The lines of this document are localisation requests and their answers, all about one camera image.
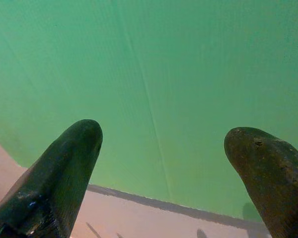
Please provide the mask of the green plastic wall board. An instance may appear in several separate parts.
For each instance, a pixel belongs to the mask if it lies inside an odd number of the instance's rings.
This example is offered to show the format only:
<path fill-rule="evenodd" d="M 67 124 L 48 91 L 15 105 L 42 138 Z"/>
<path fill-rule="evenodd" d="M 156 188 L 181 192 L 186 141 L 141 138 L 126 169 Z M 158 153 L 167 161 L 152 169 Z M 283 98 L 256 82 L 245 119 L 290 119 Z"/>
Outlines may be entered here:
<path fill-rule="evenodd" d="M 298 149 L 298 0 L 0 0 L 0 144 L 29 167 L 70 125 L 91 183 L 259 222 L 235 127 Z"/>

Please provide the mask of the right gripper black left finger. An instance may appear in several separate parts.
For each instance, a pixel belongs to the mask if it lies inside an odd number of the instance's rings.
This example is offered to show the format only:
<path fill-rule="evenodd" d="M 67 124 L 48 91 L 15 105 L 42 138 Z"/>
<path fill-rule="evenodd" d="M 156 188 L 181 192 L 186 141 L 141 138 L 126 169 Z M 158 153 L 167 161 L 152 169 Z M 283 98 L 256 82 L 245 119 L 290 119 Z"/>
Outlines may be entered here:
<path fill-rule="evenodd" d="M 0 201 L 0 238 L 70 238 L 102 141 L 93 119 L 54 140 Z"/>

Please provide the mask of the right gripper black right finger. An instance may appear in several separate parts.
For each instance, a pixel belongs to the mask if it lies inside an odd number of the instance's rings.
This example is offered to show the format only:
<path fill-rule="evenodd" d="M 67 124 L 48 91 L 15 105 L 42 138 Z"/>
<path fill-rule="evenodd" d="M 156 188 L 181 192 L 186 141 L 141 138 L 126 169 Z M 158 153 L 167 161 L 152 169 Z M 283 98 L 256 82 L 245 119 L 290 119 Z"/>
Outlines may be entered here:
<path fill-rule="evenodd" d="M 298 238 L 298 150 L 253 127 L 232 128 L 223 143 L 271 237 Z"/>

